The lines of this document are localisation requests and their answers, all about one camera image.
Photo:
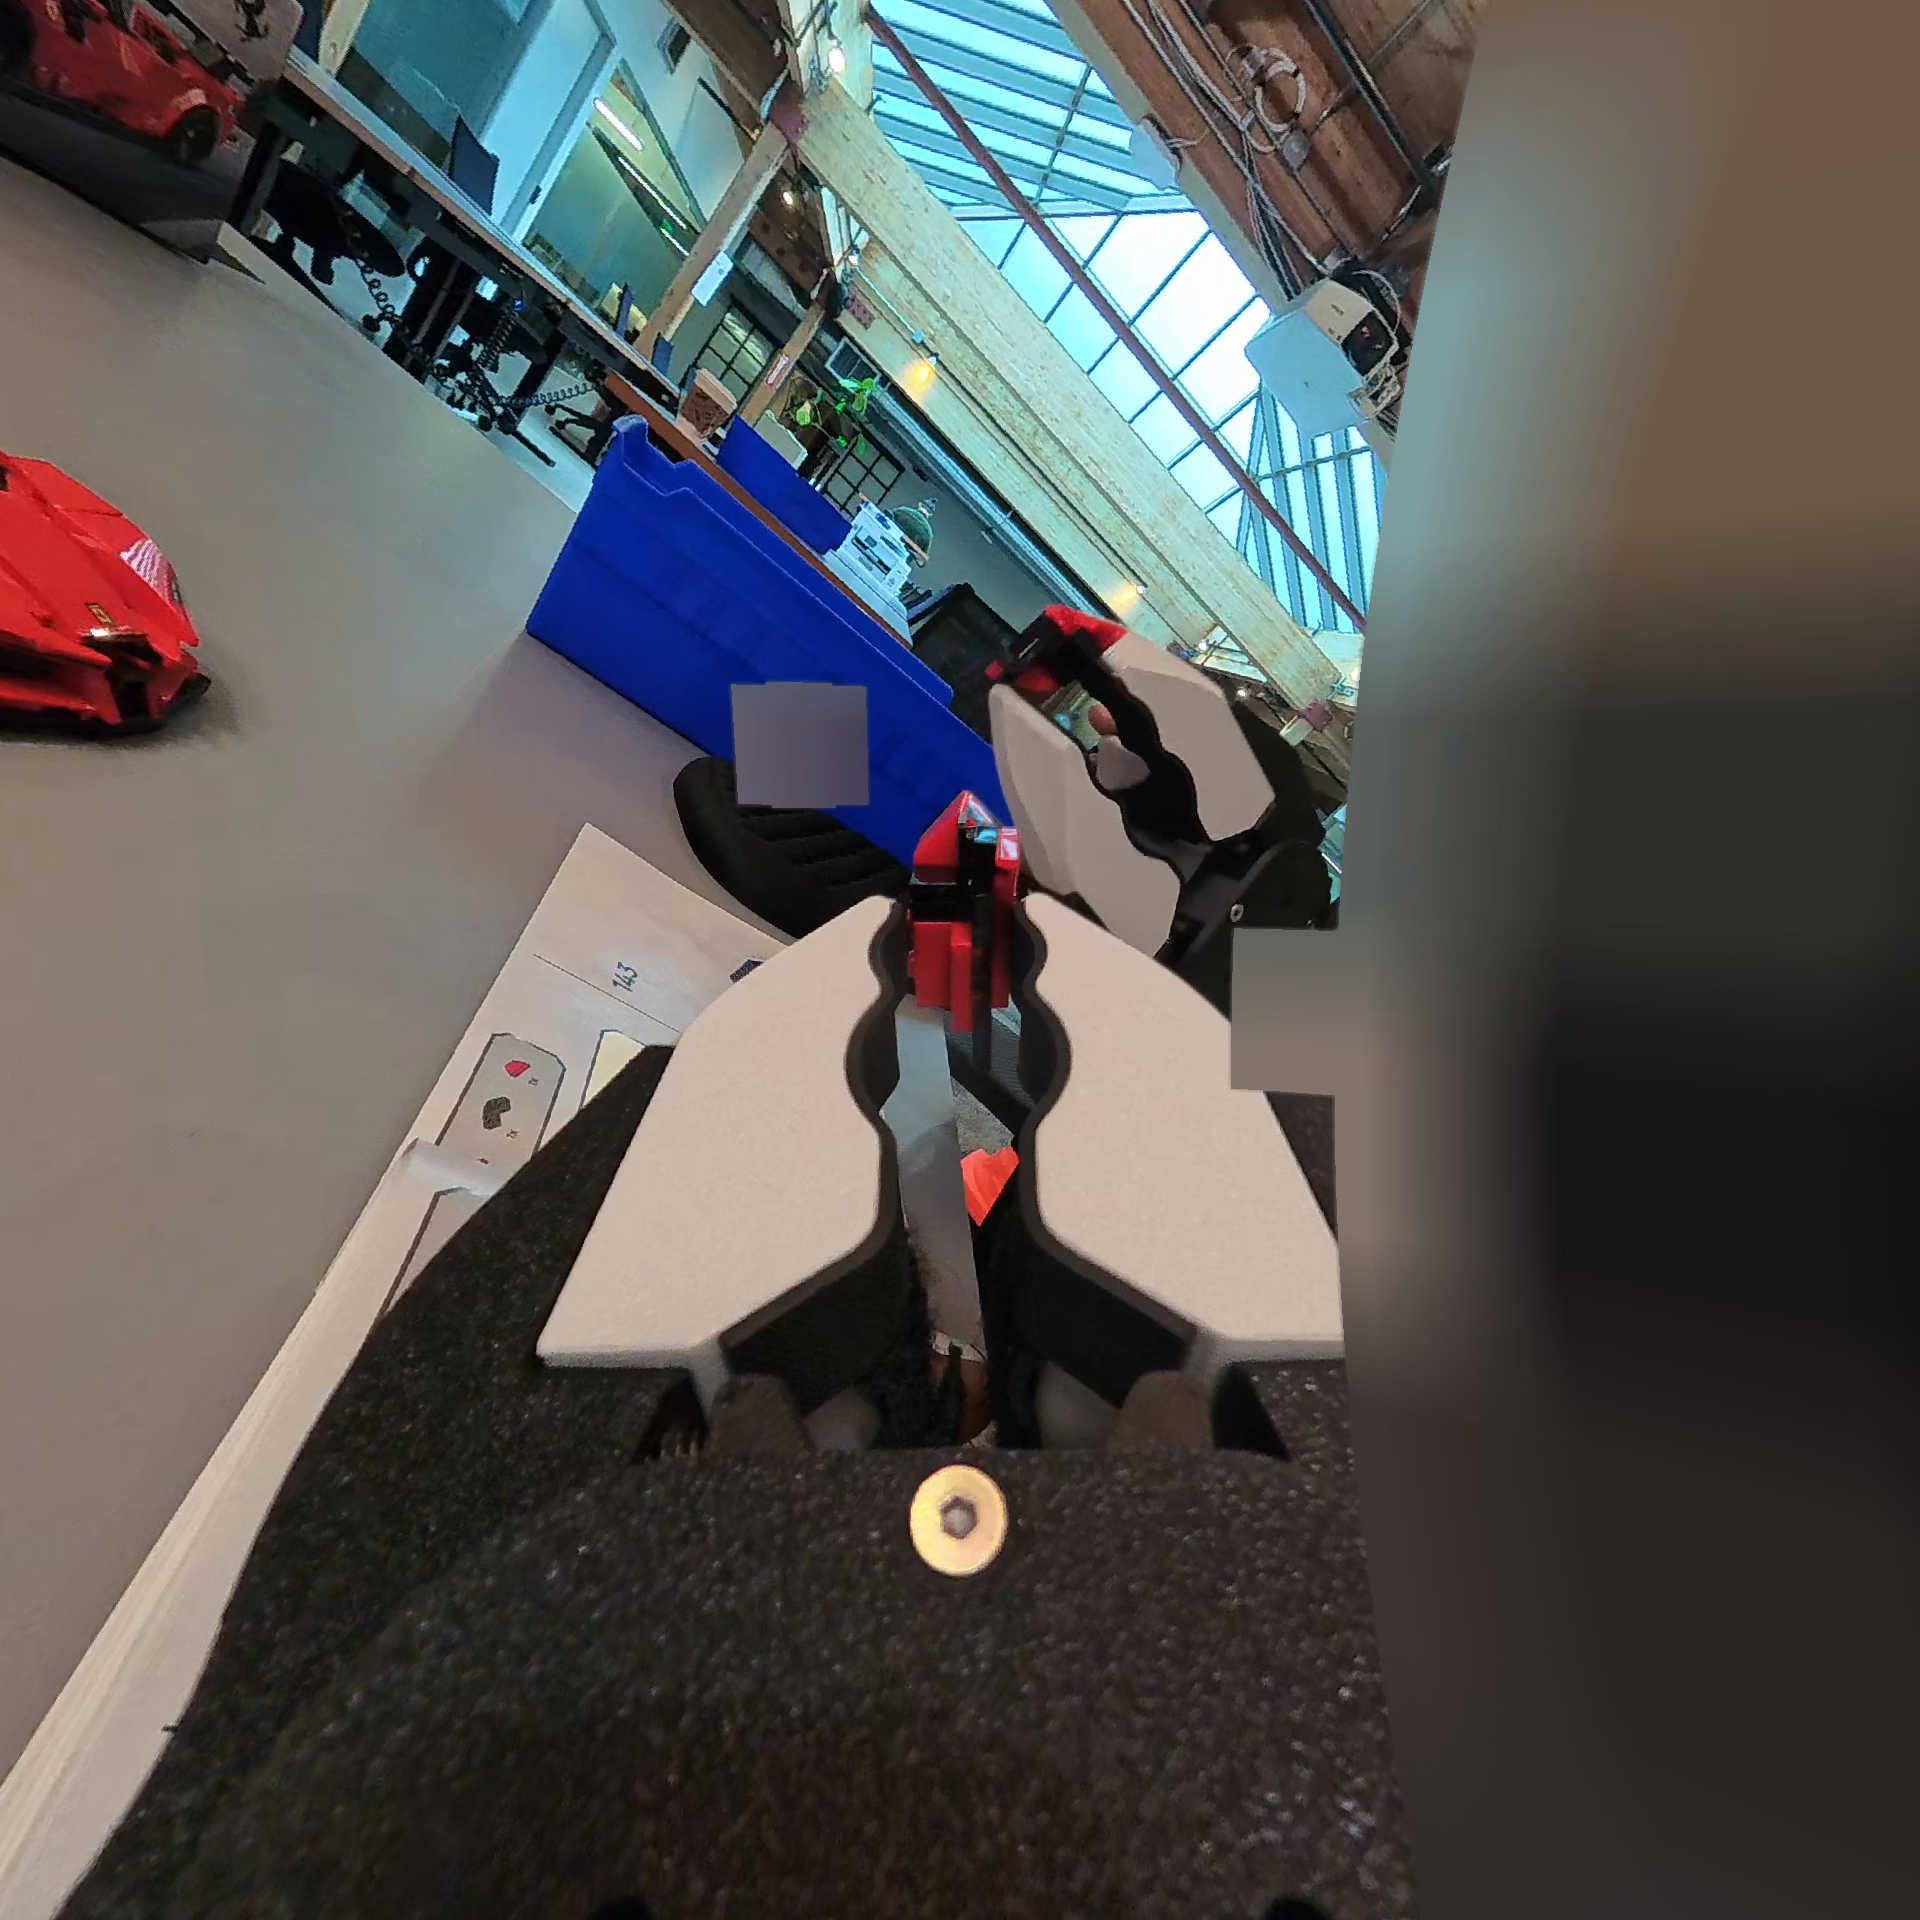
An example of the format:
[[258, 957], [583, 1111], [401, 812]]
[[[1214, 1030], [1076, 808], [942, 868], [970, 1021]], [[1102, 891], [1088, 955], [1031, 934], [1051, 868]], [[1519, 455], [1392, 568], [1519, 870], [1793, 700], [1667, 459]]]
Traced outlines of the black quilted cushion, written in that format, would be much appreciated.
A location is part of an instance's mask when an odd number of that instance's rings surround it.
[[863, 897], [900, 897], [911, 868], [814, 806], [746, 805], [731, 759], [699, 756], [673, 798], [694, 855], [746, 910], [800, 940]]

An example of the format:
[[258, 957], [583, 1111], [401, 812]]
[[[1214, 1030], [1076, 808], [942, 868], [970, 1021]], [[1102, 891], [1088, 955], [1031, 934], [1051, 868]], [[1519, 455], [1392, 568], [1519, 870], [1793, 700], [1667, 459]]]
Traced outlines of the red and black lego assembly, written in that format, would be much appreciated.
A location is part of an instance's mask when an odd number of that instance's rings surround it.
[[1025, 887], [1020, 831], [962, 791], [927, 828], [905, 891], [918, 1006], [992, 1054], [992, 1011], [1010, 999], [1012, 924]]

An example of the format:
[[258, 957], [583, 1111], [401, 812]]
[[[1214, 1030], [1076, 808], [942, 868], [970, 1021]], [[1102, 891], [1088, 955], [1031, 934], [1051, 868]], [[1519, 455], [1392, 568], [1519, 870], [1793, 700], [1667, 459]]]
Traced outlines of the white ceiling unit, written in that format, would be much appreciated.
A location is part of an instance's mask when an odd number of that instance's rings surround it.
[[1401, 294], [1378, 270], [1350, 263], [1312, 281], [1243, 351], [1303, 440], [1400, 435], [1411, 332]]

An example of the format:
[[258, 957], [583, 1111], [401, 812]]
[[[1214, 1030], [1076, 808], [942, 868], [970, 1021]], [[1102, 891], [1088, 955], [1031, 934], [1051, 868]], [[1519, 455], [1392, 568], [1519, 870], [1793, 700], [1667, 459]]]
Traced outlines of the black mesh office chair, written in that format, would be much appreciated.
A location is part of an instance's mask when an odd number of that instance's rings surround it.
[[907, 643], [939, 680], [951, 701], [986, 691], [991, 664], [1010, 664], [1025, 649], [1025, 633], [970, 585], [954, 583], [907, 609]]

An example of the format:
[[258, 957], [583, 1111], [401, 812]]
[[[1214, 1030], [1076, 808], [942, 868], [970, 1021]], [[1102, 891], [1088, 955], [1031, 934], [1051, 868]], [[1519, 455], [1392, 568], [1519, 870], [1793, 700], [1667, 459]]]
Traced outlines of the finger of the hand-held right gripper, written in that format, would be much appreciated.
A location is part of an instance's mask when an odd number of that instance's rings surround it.
[[1151, 865], [1184, 889], [1239, 878], [1262, 853], [1262, 820], [1279, 800], [1239, 708], [1154, 643], [1079, 644], [1088, 716], [1108, 723], [1088, 756], [1082, 887], [1142, 889]]
[[1113, 732], [1090, 752], [1044, 710], [1051, 691], [991, 693], [1000, 787], [1033, 883], [1164, 957], [1194, 870], [1194, 774], [1175, 752], [1192, 679], [1094, 679]]

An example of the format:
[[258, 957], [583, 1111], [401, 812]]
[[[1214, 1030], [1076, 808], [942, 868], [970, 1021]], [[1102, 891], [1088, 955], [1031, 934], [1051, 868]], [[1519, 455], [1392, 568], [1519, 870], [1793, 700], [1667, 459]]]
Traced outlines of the long office desk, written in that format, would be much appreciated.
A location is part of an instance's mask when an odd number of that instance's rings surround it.
[[329, 188], [368, 174], [368, 191], [419, 233], [424, 270], [387, 341], [387, 353], [409, 375], [428, 379], [458, 332], [503, 348], [521, 329], [535, 353], [514, 395], [482, 400], [494, 423], [538, 404], [570, 404], [570, 395], [544, 389], [570, 351], [593, 373], [588, 390], [611, 393], [616, 409], [631, 413], [644, 400], [663, 416], [680, 412], [682, 397], [659, 367], [303, 51], [288, 55], [271, 120], [278, 160], [298, 144], [310, 174]]

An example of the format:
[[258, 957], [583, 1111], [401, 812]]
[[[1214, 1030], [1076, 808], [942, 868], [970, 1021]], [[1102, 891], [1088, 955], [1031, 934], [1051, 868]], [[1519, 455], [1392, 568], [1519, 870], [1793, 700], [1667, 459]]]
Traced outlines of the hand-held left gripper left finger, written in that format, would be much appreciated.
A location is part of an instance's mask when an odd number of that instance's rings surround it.
[[867, 897], [767, 957], [670, 1048], [544, 1324], [553, 1367], [858, 1379], [905, 1302], [905, 908]]

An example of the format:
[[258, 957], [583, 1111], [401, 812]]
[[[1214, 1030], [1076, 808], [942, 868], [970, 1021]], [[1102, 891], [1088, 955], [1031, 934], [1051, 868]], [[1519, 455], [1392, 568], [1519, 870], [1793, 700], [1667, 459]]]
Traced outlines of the lego instruction booklet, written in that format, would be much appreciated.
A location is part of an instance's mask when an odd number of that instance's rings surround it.
[[377, 1317], [643, 1045], [676, 1039], [776, 951], [778, 934], [579, 831], [313, 1301], [7, 1775], [4, 1817], [34, 1823], [30, 1804], [67, 1771], [108, 1797], [140, 1784]]

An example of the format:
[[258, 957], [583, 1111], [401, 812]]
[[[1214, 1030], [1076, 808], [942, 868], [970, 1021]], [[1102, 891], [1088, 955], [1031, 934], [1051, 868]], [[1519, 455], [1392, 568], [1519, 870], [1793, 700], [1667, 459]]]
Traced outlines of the red lego piece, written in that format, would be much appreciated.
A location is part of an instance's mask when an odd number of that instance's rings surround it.
[[1108, 686], [1105, 653], [1130, 635], [1113, 619], [1051, 605], [1023, 630], [1010, 663], [991, 668], [991, 680], [1012, 688], [1042, 710], [1087, 693], [1094, 736], [1119, 736], [1119, 723], [1097, 693]]

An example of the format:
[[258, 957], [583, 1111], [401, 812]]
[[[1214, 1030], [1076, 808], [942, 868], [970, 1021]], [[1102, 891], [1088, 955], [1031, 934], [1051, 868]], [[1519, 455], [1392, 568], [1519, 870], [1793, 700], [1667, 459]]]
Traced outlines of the green potted plant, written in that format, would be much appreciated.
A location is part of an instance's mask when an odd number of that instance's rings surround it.
[[802, 443], [802, 483], [822, 485], [863, 447], [863, 429], [879, 385], [881, 375], [826, 375], [817, 389], [795, 389], [795, 395], [783, 401], [780, 423]]

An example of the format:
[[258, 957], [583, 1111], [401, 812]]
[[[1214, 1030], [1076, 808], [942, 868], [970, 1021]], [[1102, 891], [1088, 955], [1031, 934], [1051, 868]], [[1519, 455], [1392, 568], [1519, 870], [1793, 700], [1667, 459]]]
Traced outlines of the lego set box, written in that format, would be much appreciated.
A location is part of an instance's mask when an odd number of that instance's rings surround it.
[[4, 1], [2, 152], [163, 246], [209, 257], [313, 6]]

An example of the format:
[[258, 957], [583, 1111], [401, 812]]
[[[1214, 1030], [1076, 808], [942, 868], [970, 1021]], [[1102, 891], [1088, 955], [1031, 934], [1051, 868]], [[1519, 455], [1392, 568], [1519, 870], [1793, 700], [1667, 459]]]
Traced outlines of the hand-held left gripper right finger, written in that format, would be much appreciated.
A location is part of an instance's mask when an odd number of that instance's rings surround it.
[[1338, 1238], [1268, 1100], [1233, 1085], [1233, 1029], [1198, 990], [1051, 896], [1031, 1039], [1064, 1039], [1025, 1172], [1042, 1243], [1162, 1309], [1190, 1368], [1338, 1360]]

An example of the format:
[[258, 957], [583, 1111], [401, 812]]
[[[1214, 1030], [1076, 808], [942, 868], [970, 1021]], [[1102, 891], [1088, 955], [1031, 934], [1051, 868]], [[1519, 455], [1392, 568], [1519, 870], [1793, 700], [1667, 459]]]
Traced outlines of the blue plastic storage bin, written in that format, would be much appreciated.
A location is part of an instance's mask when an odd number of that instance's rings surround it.
[[817, 555], [831, 555], [851, 535], [851, 521], [756, 427], [734, 416], [718, 443], [715, 461], [787, 533]]
[[966, 792], [1012, 820], [948, 686], [641, 416], [616, 427], [526, 630], [731, 759], [750, 801], [826, 808], [899, 860]]

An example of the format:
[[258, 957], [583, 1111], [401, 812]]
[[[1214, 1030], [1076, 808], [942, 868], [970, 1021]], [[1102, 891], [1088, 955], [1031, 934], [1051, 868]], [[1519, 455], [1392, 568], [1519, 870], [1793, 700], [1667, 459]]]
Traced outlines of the red lego car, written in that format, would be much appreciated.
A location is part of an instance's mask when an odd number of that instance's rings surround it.
[[144, 734], [209, 691], [175, 565], [110, 501], [2, 455], [4, 729]]

